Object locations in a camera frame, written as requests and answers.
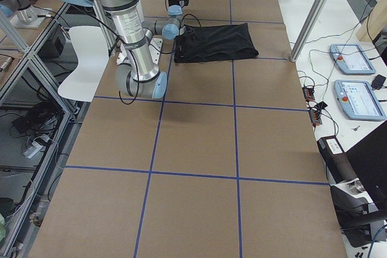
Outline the white curved chair shell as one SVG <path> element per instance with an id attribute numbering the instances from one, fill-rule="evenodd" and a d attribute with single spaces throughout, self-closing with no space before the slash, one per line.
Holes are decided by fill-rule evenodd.
<path id="1" fill-rule="evenodd" d="M 78 63 L 57 92 L 63 98 L 91 102 L 109 61 L 109 48 L 99 27 L 72 27 L 69 34 Z"/>

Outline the black monitor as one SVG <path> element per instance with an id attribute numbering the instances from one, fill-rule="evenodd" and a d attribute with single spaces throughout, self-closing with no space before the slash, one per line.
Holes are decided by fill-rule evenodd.
<path id="1" fill-rule="evenodd" d="M 346 152 L 363 187 L 379 209 L 386 208 L 386 123 Z"/>

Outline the upper teach pendant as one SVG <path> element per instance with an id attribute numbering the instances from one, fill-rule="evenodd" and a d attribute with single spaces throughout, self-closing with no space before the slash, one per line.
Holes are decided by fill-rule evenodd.
<path id="1" fill-rule="evenodd" d="M 370 76 L 376 73 L 376 69 L 358 44 L 331 44 L 330 55 L 343 74 Z"/>

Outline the teach pendant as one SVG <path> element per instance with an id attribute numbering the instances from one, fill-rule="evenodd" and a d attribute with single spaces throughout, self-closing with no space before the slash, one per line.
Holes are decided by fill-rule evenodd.
<path id="1" fill-rule="evenodd" d="M 335 80 L 334 92 L 343 112 L 350 120 L 386 120 L 386 114 L 367 81 Z"/>
<path id="2" fill-rule="evenodd" d="M 376 73 L 376 69 L 358 44 L 331 44 L 330 55 L 343 74 L 370 76 Z"/>

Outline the aluminium frame post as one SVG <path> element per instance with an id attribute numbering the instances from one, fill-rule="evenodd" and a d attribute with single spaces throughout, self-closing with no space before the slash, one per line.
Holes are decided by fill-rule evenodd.
<path id="1" fill-rule="evenodd" d="M 296 62 L 327 0 L 314 0 L 299 36 L 291 51 L 289 61 Z"/>

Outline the black graphic t-shirt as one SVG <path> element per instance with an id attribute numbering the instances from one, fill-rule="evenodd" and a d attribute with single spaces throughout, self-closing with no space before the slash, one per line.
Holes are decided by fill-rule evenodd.
<path id="1" fill-rule="evenodd" d="M 196 28 L 195 42 L 176 44 L 176 63 L 254 59 L 259 55 L 246 23 Z"/>

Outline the black power adapter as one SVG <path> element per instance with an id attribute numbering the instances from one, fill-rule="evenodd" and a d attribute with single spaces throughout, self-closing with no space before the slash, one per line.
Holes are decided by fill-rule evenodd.
<path id="1" fill-rule="evenodd" d="M 386 81 L 386 77 L 383 75 L 376 75 L 371 83 L 371 87 L 373 90 L 380 90 L 382 88 L 386 88 L 384 82 Z"/>

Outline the white power strip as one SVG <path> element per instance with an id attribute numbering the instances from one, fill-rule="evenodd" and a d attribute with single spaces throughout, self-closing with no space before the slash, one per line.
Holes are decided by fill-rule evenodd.
<path id="1" fill-rule="evenodd" d="M 23 156 L 28 159 L 32 159 L 43 147 L 47 145 L 48 140 L 49 138 L 47 136 L 35 138 L 23 152 Z"/>

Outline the lower teach pendant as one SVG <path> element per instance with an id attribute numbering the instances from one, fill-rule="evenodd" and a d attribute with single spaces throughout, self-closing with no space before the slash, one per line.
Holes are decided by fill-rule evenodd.
<path id="1" fill-rule="evenodd" d="M 386 114 L 367 81 L 335 80 L 334 92 L 343 112 L 350 120 L 386 120 Z"/>

